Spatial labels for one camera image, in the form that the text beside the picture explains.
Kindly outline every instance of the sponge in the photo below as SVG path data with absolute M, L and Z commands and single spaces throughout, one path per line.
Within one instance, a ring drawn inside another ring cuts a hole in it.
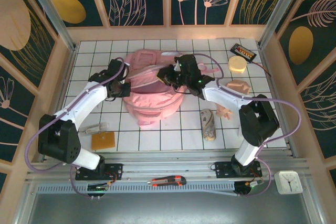
M 92 135 L 91 148 L 96 150 L 115 147 L 114 132 L 102 132 Z
M 232 73 L 243 73 L 247 67 L 247 62 L 241 56 L 232 56 L 229 59 L 228 66 Z

